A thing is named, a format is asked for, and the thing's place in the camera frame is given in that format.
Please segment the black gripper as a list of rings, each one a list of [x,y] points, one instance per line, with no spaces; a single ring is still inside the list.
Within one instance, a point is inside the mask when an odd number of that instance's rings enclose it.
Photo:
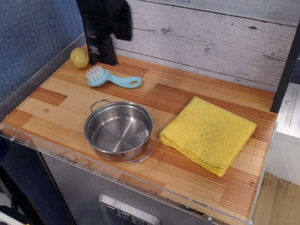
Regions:
[[[100,41],[100,62],[114,66],[117,59],[109,37],[114,29],[117,39],[131,40],[132,14],[125,0],[76,0],[82,17],[85,36],[104,38]]]

